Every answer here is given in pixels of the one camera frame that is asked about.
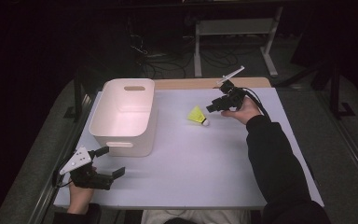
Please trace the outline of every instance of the black jacket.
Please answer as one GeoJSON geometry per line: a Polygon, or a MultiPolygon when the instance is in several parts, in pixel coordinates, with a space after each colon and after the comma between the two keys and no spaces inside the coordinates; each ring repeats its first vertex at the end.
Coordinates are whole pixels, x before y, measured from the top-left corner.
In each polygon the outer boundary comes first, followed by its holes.
{"type": "Polygon", "coordinates": [[[322,207],[311,200],[304,172],[281,125],[256,116],[246,128],[249,160],[267,201],[262,223],[330,223],[322,207]]]}

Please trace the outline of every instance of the gray surface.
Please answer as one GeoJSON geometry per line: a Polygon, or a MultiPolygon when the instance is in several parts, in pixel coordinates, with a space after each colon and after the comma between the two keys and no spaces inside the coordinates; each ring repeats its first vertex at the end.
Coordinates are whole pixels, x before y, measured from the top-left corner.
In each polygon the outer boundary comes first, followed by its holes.
{"type": "Polygon", "coordinates": [[[333,223],[358,223],[358,169],[314,91],[278,91],[333,223]]]}
{"type": "MultiPolygon", "coordinates": [[[[239,77],[268,77],[271,83],[278,83],[303,69],[290,64],[290,57],[296,48],[297,39],[277,38],[274,42],[271,57],[279,73],[276,78],[269,77],[267,67],[264,65],[258,49],[258,46],[263,44],[263,38],[251,36],[246,37],[246,40],[249,42],[241,44],[241,49],[237,52],[250,53],[237,55],[239,60],[237,64],[228,68],[216,68],[201,60],[203,75],[205,77],[221,77],[244,64],[247,67],[246,72],[240,74],[239,77]]],[[[194,77],[193,63],[188,59],[192,59],[191,53],[177,61],[181,65],[190,62],[184,69],[173,66],[168,67],[171,71],[158,70],[155,78],[179,78],[183,76],[184,71],[186,77],[194,77]]],[[[279,95],[297,142],[320,184],[319,190],[327,214],[336,224],[358,223],[358,169],[354,165],[349,149],[339,135],[334,121],[331,120],[329,112],[324,109],[324,105],[316,97],[315,92],[307,89],[310,79],[311,76],[306,77],[295,85],[303,91],[284,89],[279,90],[279,95]]],[[[355,117],[343,118],[342,123],[358,145],[358,93],[346,79],[342,79],[342,83],[340,99],[343,102],[348,102],[356,113],[355,117]]],[[[68,137],[67,134],[73,124],[70,119],[62,118],[66,108],[73,105],[73,90],[71,88],[72,85],[68,84],[52,107],[43,129],[34,142],[29,158],[24,163],[0,210],[0,223],[26,223],[31,215],[43,184],[47,182],[46,179],[49,178],[53,164],[56,162],[55,153],[57,150],[61,150],[62,143],[68,137]]],[[[51,223],[55,209],[51,207],[44,223],[51,223]]],[[[104,209],[102,223],[112,223],[115,213],[116,211],[104,209]]]]}

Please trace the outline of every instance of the metal stand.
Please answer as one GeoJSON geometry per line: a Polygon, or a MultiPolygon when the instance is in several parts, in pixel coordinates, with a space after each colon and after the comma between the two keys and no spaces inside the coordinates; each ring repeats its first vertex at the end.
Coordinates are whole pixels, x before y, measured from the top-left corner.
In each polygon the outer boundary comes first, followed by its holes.
{"type": "Polygon", "coordinates": [[[223,20],[223,21],[200,21],[196,24],[196,48],[194,52],[195,77],[202,77],[200,62],[200,36],[201,35],[254,35],[268,34],[268,41],[261,47],[261,53],[266,62],[269,74],[272,77],[278,75],[274,63],[269,56],[272,42],[277,31],[283,7],[278,7],[274,18],[248,19],[248,20],[223,20]]]}

